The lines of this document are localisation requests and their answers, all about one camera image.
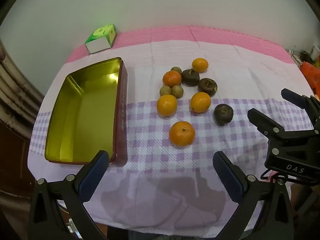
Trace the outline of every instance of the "pink tablecloth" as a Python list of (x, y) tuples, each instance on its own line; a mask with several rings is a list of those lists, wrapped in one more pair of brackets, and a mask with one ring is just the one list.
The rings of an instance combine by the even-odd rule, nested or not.
[[(312, 91), (279, 45), (240, 33), (195, 26), (147, 29), (121, 33), (112, 49), (88, 55), (76, 49), (54, 79), (40, 108), (30, 143), (28, 167), (36, 179), (61, 180), (80, 166), (49, 163), (44, 158), (48, 122), (65, 77), (82, 67), (121, 57), (128, 71), (128, 163), (110, 167), (92, 199), (85, 204), (96, 222), (140, 232), (214, 237), (235, 208), (212, 168), (212, 155), (223, 150), (246, 174), (264, 171), (267, 140), (250, 125), (246, 112), (255, 107), (287, 130), (310, 129), (306, 113), (284, 101), (286, 87), (307, 96)], [(201, 77), (218, 83), (208, 112), (193, 115), (188, 102), (196, 88), (185, 87), (175, 116), (156, 114), (162, 76), (173, 66), (190, 68), (204, 57), (209, 69)], [(220, 103), (235, 115), (224, 128), (212, 120)], [(195, 143), (175, 149), (168, 129), (177, 120), (192, 123)], [(253, 228), (261, 205), (247, 227)]]

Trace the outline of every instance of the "red bag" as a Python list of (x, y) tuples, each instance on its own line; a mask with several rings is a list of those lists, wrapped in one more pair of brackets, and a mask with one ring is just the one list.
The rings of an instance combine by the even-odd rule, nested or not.
[(316, 95), (320, 97), (320, 69), (304, 61), (301, 72)]

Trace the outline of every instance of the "green box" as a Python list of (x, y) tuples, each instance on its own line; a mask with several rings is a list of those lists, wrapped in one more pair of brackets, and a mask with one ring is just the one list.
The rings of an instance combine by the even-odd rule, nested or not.
[(84, 43), (89, 53), (95, 53), (105, 49), (110, 49), (117, 36), (113, 24), (96, 29)]

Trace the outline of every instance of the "blue gripper pad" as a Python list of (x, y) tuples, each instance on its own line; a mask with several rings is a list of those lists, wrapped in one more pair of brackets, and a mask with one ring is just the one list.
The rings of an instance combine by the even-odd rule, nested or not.
[(85, 170), (86, 175), (83, 177), (78, 186), (78, 198), (81, 202), (88, 202), (91, 199), (94, 191), (96, 190), (98, 184), (100, 183), (104, 173), (109, 166), (108, 153), (105, 151), (99, 151), (98, 154), (100, 154), (100, 156), (96, 161), (94, 160), (94, 158), (89, 164), (87, 164), (89, 170)]
[(222, 151), (216, 152), (213, 155), (212, 163), (231, 200), (240, 203), (246, 189), (244, 189), (244, 185), (232, 170), (232, 168), (237, 166), (233, 165)]

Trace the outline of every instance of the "metal tin box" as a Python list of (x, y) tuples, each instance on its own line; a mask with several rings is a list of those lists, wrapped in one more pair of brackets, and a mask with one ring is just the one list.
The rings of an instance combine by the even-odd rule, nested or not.
[(127, 78), (119, 57), (66, 77), (49, 122), (48, 161), (86, 164), (105, 150), (110, 163), (123, 166), (127, 162)]

